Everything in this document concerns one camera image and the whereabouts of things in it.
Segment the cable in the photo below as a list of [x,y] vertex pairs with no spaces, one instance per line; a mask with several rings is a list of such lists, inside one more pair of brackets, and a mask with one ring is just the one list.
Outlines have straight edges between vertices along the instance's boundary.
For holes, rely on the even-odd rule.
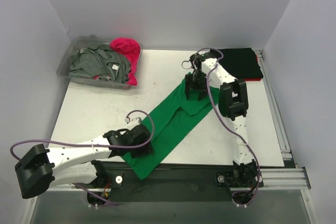
[[20,160],[20,158],[14,153],[14,148],[18,145],[22,145],[22,144],[27,144],[27,143],[46,143],[46,144],[57,144],[57,145],[63,145],[63,146],[67,146],[67,147],[87,147],[87,148],[92,148],[92,147],[104,147],[104,148],[119,148],[119,149],[135,149],[135,148],[141,148],[145,145],[147,145],[151,139],[153,138],[154,136],[154,131],[155,131],[155,126],[154,126],[154,122],[153,122],[153,119],[151,118],[151,116],[142,111],[142,110],[132,110],[131,112],[129,112],[126,116],[127,119],[129,119],[130,115],[134,112],[141,112],[143,114],[145,114],[149,120],[151,121],[151,124],[152,124],[152,134],[151,136],[149,137],[149,139],[142,143],[142,144],[139,144],[139,145],[133,145],[133,146],[120,146],[120,145],[105,145],[105,144],[69,144],[69,143],[63,143],[63,142],[58,142],[58,141],[52,141],[52,140],[24,140],[24,141],[21,141],[21,142],[17,142],[15,144],[13,144],[9,151],[11,152],[11,155],[16,158],[17,160]]
[[189,68],[185,68],[184,66],[183,66],[183,63],[186,63],[186,62],[189,62],[188,60],[184,60],[184,61],[182,61],[182,63],[181,63],[181,67],[183,68],[183,69],[191,69],[191,67],[189,67]]
[[111,180],[108,179],[108,184],[104,187],[104,191],[103,191],[103,194],[104,194],[106,197],[108,197],[108,194],[107,194],[107,192],[106,192],[106,189],[107,189],[110,185],[111,185]]
[[[144,112],[144,111],[142,111],[142,110],[132,110],[131,112],[129,112],[129,113],[126,115],[126,118],[127,118],[127,119],[130,119],[130,115],[133,114],[133,113],[135,113],[135,112],[140,112],[140,113],[145,114],[145,115],[149,118],[149,120],[151,121],[151,124],[152,124],[152,134],[150,135],[149,139],[148,139],[147,141],[145,141],[144,143],[139,144],[139,145],[133,145],[133,146],[119,146],[119,145],[97,145],[97,144],[93,144],[93,145],[91,145],[91,144],[68,144],[68,143],[63,143],[63,142],[58,142],[58,141],[52,141],[52,140],[25,140],[25,141],[21,141],[21,142],[17,142],[17,143],[15,143],[15,144],[13,144],[13,145],[10,147],[9,151],[10,151],[11,155],[12,155],[14,158],[16,158],[17,160],[20,161],[21,159],[14,153],[14,148],[15,148],[16,146],[18,146],[18,145],[27,144],[27,143],[48,143],[48,144],[57,144],[57,145],[63,145],[63,146],[68,146],[68,147],[83,147],[83,148],[85,148],[85,147],[86,147],[86,148],[92,148],[92,147],[106,147],[106,148],[120,148],[120,149],[135,149],[135,148],[141,148],[141,147],[147,145],[147,144],[151,141],[151,139],[153,138],[153,136],[154,136],[154,132],[155,132],[155,126],[154,126],[154,122],[153,122],[153,119],[151,118],[151,116],[150,116],[148,113],[146,113],[146,112]],[[116,207],[119,206],[118,203],[116,203],[116,202],[111,202],[111,201],[109,201],[109,200],[106,200],[106,199],[104,199],[103,197],[100,197],[99,195],[97,195],[97,194],[91,192],[90,190],[86,189],[85,187],[83,187],[83,186],[81,186],[81,185],[79,185],[79,184],[77,184],[77,183],[73,183],[73,184],[74,184],[75,186],[77,186],[78,188],[80,188],[80,189],[86,191],[87,193],[91,194],[92,196],[96,197],[97,199],[100,199],[100,200],[104,201],[104,202],[105,202],[104,206],[105,206],[106,204],[108,204],[107,206],[116,206]]]
[[[259,188],[259,184],[260,184],[260,165],[259,165],[259,161],[258,161],[258,159],[257,159],[256,154],[253,152],[253,150],[252,150],[251,147],[248,145],[248,143],[246,142],[246,140],[245,140],[241,135],[239,135],[238,133],[236,133],[236,132],[234,132],[233,130],[231,130],[231,129],[225,124],[225,122],[223,121],[222,117],[220,116],[219,112],[218,112],[217,109],[216,109],[216,105],[215,105],[215,102],[214,102],[214,99],[213,99],[213,97],[212,97],[211,90],[210,90],[210,84],[209,84],[209,83],[210,83],[210,75],[211,75],[211,73],[212,73],[213,71],[216,70],[216,68],[218,67],[218,62],[219,62],[221,59],[224,58],[224,55],[223,55],[223,53],[222,53],[221,51],[219,51],[219,50],[216,49],[216,48],[202,48],[202,49],[200,49],[199,51],[197,51],[197,54],[198,54],[200,51],[203,51],[203,50],[209,50],[209,49],[210,49],[210,50],[215,50],[215,51],[217,51],[217,52],[220,53],[220,57],[216,60],[216,65],[215,65],[215,67],[214,67],[213,69],[211,69],[211,70],[209,71],[209,73],[206,75],[206,88],[207,88],[207,92],[208,92],[208,95],[209,95],[209,99],[210,99],[210,103],[211,103],[211,105],[212,105],[212,108],[214,109],[215,114],[216,114],[217,118],[219,119],[219,121],[221,122],[222,126],[223,126],[228,132],[230,132],[231,134],[238,136],[238,137],[245,143],[245,145],[247,146],[248,150],[251,152],[251,154],[252,154],[252,156],[254,157],[254,159],[255,159],[255,161],[256,161],[256,164],[257,164],[257,184],[256,184],[256,186],[254,186],[254,187],[253,187],[251,190],[249,190],[249,191],[246,191],[246,190],[245,190],[245,191],[236,191],[236,192],[232,193],[232,200],[233,200],[235,203],[238,203],[238,204],[240,204],[240,205],[246,205],[246,206],[248,206],[248,205],[250,205],[250,204],[253,202],[253,200],[255,199],[256,194],[257,194],[257,191],[258,191],[258,188]],[[238,194],[241,194],[241,193],[246,193],[246,196],[248,197],[249,195],[251,195],[251,194],[253,193],[253,191],[254,191],[253,196],[252,196],[251,199],[250,199],[247,203],[245,203],[245,204],[242,203],[242,202],[238,202],[237,199],[236,199],[236,197],[235,197],[235,196],[237,196]]]

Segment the clothing pile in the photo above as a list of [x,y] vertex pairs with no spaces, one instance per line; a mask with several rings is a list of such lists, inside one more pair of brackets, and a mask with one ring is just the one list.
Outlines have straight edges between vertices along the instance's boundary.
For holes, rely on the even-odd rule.
[[110,45],[91,42],[71,55],[70,76],[135,86],[140,51],[139,43],[130,38],[115,39]]

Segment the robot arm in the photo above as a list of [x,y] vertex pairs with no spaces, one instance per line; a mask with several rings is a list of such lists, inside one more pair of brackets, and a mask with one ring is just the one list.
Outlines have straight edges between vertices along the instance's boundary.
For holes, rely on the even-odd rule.
[[[194,71],[192,74],[185,76],[187,98],[190,89],[200,92],[199,100],[207,95],[206,76],[215,68],[217,64],[216,60],[215,56],[210,52],[203,55],[194,54],[190,57]],[[248,143],[246,133],[246,113],[248,109],[246,82],[244,80],[237,80],[222,66],[218,66],[211,72],[210,79],[210,85],[214,88],[219,88],[218,108],[226,124],[233,132],[241,135],[246,140],[246,143]],[[251,163],[254,158],[247,144],[238,136],[232,136],[234,142],[233,161],[237,165]]]
[[[49,187],[63,184],[84,183],[101,187],[107,183],[107,175],[97,159],[126,153],[132,157],[152,153],[150,142],[140,148],[127,148],[145,143],[150,138],[150,132],[141,124],[141,119],[133,119],[127,127],[80,143],[79,147],[33,146],[15,166],[22,197],[32,198],[44,193]],[[105,147],[108,145],[124,148]]]

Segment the green cloth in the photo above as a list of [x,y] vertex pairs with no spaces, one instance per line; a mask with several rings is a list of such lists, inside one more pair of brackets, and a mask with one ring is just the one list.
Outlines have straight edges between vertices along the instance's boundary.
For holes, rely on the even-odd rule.
[[[217,104],[219,89],[211,88],[211,94]],[[186,99],[185,81],[183,80],[150,113],[155,125],[152,139],[154,153],[138,158],[131,158],[131,155],[127,153],[122,158],[141,180],[145,179],[211,109],[209,97],[198,101],[197,91],[191,90],[189,100]],[[152,132],[152,125],[148,118],[145,118],[142,123]]]

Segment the white connector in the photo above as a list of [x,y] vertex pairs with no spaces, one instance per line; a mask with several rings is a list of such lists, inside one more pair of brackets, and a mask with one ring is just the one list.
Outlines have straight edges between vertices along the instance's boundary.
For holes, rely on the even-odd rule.
[[142,122],[142,119],[141,119],[141,118],[133,118],[131,121],[129,121],[129,122],[127,123],[127,126],[126,126],[126,127],[127,127],[129,130],[131,130],[131,129],[133,129],[135,126],[140,125],[141,122]]

